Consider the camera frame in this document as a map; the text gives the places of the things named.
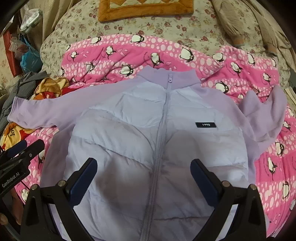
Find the pink blanket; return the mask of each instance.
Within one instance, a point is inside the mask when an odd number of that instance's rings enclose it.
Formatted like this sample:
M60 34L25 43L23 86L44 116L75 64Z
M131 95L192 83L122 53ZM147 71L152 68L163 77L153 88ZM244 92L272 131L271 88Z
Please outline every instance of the pink blanket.
M131 79L146 65L172 71L195 69L202 85L217 88L236 103L253 90L264 102L279 73L274 59L257 58L243 50L224 46L209 57L199 51L161 38L140 35L112 35L83 40L68 46L60 76L71 80L70 88L115 83ZM58 130L37 130L26 138L30 143L43 139L45 154ZM283 128L275 143L255 162L256 185L270 224L267 235L278 232L295 203L296 190L296 119L287 107ZM24 182L28 187L40 183L43 163L36 157L31 174ZM26 198L22 184L17 193Z

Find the metal screw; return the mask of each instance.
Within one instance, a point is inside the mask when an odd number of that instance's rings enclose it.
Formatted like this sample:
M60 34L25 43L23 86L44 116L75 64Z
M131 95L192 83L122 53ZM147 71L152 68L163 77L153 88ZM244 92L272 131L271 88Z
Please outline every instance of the metal screw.
M230 183L229 183L229 181L223 181L222 185L227 188L230 186Z
M65 180L60 180L57 184L58 184L59 187L63 187L63 186L65 186L66 181Z
M257 187L256 187L255 184L251 184L251 185L250 185L250 188L251 188L252 190L254 190L254 191L257 189Z
M34 185L31 186L31 189L32 189L32 190L36 190L37 187L38 187L38 185L37 185L37 184L34 184Z

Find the jacket collar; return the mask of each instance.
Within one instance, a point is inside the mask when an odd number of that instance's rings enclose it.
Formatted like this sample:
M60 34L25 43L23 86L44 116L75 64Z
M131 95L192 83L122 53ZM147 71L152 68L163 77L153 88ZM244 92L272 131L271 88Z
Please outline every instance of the jacket collar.
M171 89L179 89L187 86L200 84L201 81L196 75L194 69L183 72L170 71L165 69L154 69L151 66L144 67L138 74L142 78L161 85L163 88L168 87L169 76L172 77Z

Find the zipper pull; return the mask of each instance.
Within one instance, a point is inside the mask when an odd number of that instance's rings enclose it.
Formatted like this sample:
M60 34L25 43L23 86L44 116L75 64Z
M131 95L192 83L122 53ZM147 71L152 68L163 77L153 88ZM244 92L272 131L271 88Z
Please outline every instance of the zipper pull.
M168 75L168 82L169 82L169 83L172 83L172 81L173 81L172 74L169 74L169 75Z

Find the elastic cuff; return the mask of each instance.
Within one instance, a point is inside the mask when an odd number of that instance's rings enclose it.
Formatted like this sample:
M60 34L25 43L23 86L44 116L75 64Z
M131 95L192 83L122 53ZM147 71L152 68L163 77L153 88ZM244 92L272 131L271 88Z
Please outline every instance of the elastic cuff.
M232 41L233 41L233 45L235 47L244 45L244 38L242 35L238 35L238 36L233 37Z
M271 53L271 54L277 56L277 48L274 45L266 44L264 47L268 53Z

